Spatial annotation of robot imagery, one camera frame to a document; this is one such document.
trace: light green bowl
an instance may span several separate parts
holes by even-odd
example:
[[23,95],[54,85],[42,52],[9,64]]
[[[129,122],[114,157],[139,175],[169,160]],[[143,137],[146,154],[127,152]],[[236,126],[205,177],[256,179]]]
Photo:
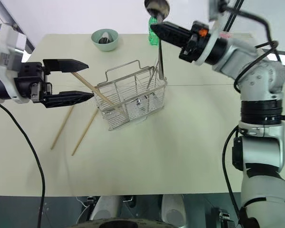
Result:
[[[103,35],[103,33],[109,33],[111,37],[113,38],[113,42],[108,43],[108,44],[99,44],[98,41]],[[115,48],[117,48],[118,45],[118,32],[112,29],[100,29],[94,32],[91,36],[91,39],[94,43],[94,45],[101,51],[112,51]]]

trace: table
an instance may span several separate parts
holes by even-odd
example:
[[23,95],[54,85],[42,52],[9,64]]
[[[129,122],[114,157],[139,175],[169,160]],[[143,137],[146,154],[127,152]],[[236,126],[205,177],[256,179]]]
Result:
[[[227,192],[221,153],[227,135],[240,118],[239,94],[233,81],[208,65],[179,60],[180,49],[163,44],[168,80],[165,107],[141,123],[108,131],[98,114],[79,146],[71,153],[96,109],[95,100],[77,104],[55,148],[54,137],[68,107],[46,109],[42,104],[4,105],[30,137],[46,178],[46,196],[128,195]],[[101,52],[90,35],[47,35],[29,61],[73,58],[89,65],[80,74],[96,85],[105,70],[139,59],[153,65],[157,47],[147,35],[121,35],[119,47]],[[89,90],[69,73],[49,77],[54,93]],[[234,191],[242,173],[227,171]],[[281,173],[285,178],[285,167]],[[40,196],[41,178],[33,154],[10,118],[0,109],[0,195]]]

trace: plastic bottle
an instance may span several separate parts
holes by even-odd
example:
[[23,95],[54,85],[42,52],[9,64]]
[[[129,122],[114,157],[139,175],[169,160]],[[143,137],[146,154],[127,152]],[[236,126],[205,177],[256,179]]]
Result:
[[151,24],[157,23],[155,17],[150,17],[149,19],[149,43],[151,45],[158,45],[158,36],[152,31]]

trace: basket handle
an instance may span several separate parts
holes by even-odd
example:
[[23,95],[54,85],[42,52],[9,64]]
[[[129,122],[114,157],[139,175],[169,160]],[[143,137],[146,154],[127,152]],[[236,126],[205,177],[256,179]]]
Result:
[[109,79],[108,79],[108,72],[109,72],[109,71],[112,71],[112,70],[115,70],[115,69],[124,67],[124,66],[126,66],[126,65],[129,65],[129,64],[132,64],[132,63],[135,63],[135,62],[138,62],[138,66],[139,66],[139,68],[140,68],[141,70],[142,70],[142,69],[145,69],[145,68],[148,68],[148,66],[141,67],[141,63],[140,63],[140,61],[137,59],[137,60],[134,60],[134,61],[132,61],[132,62],[123,64],[123,65],[121,65],[121,66],[118,66],[118,67],[116,66],[116,67],[114,67],[114,68],[108,69],[108,70],[105,72],[106,81],[105,81],[105,82],[102,82],[102,83],[106,83],[106,82],[109,81]]

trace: stainless steel basket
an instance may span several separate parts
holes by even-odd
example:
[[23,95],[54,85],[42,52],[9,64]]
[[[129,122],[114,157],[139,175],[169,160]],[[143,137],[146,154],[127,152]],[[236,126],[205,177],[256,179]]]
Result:
[[[135,63],[138,71],[109,81],[108,72]],[[109,130],[163,108],[167,82],[159,79],[158,65],[142,68],[140,61],[135,60],[105,72],[106,81],[99,83],[97,89],[114,105],[109,105],[97,95],[95,98],[103,118],[110,125]]]

